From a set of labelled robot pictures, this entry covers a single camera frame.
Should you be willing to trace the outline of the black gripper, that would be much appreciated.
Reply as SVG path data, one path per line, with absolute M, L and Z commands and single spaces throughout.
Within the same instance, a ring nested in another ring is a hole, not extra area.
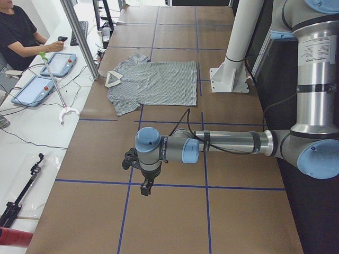
M 141 173 L 144 176 L 145 180 L 140 185 L 140 192 L 143 196 L 149 196 L 151 195 L 151 188 L 154 184 L 154 180 L 160 174 L 160 168 L 152 171 L 142 170 Z

